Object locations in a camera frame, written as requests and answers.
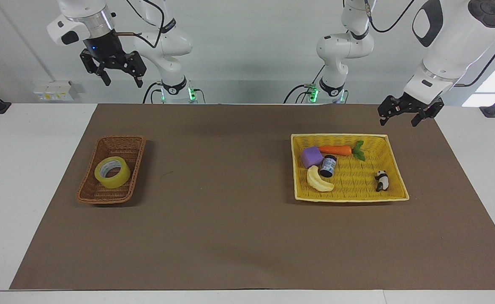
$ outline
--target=basket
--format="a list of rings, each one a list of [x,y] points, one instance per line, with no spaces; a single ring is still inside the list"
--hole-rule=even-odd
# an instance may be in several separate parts
[[[307,169],[300,154],[312,146],[354,146],[364,141],[362,150],[366,161],[354,156],[338,156],[333,177],[325,179],[335,185],[332,192],[322,193],[307,183]],[[409,195],[394,159],[387,135],[374,134],[292,134],[292,165],[294,172],[294,196],[310,202],[389,202],[406,201]],[[376,192],[377,171],[386,171],[389,178],[388,191]]]
[[[133,195],[137,175],[143,157],[146,140],[142,136],[105,136],[95,145],[86,175],[77,192],[77,200],[85,204],[121,204]],[[128,181],[119,188],[107,189],[94,176],[94,170],[107,157],[119,156],[125,160],[131,170]],[[120,168],[112,169],[113,176]]]

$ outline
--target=toy carrot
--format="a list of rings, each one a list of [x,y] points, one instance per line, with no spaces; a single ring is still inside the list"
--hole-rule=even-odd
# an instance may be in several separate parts
[[[366,161],[364,152],[360,150],[363,144],[364,141],[357,141],[354,148],[351,148],[350,146],[323,146],[318,148],[319,151],[324,154],[335,154],[343,156],[353,155],[361,161]]]

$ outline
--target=green light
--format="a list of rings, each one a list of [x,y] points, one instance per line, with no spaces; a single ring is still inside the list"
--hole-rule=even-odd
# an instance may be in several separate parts
[[[197,95],[195,94],[195,92],[193,92],[193,90],[190,87],[188,87],[188,91],[189,91],[189,98],[191,100],[197,99]]]
[[[319,90],[315,88],[315,89],[313,89],[313,92],[311,92],[310,102],[312,102],[312,103],[317,102],[317,95],[319,95]]]

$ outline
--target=banana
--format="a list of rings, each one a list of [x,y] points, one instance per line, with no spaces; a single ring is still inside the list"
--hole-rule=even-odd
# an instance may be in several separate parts
[[[328,183],[321,179],[319,176],[319,168],[317,166],[311,166],[307,170],[307,183],[320,192],[330,192],[334,190],[334,184]]]

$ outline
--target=tape roll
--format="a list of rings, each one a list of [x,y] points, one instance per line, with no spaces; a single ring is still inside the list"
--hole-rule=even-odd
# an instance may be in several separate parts
[[[120,172],[113,177],[107,177],[110,170],[120,168]],[[124,185],[131,176],[131,171],[124,158],[112,156],[101,161],[93,172],[97,180],[108,189],[115,189]]]

